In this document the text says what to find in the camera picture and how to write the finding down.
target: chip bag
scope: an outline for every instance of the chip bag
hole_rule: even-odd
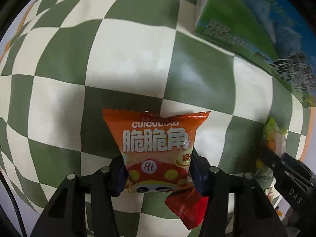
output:
[[[162,118],[147,112],[103,109],[129,174],[125,188],[144,193],[192,187],[187,177],[195,132],[209,113]]]

